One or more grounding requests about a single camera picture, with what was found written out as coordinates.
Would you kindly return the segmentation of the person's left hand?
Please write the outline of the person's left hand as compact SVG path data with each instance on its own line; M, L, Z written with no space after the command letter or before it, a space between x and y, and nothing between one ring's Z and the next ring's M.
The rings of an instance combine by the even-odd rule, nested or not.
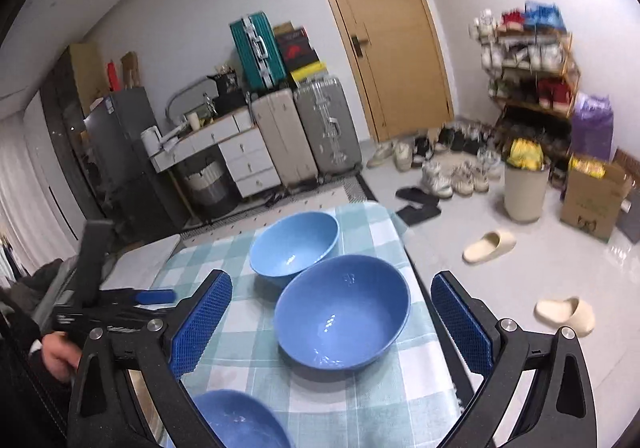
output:
M52 376L62 383L73 379L81 355L81 349L64 332L55 331L42 339L42 361Z

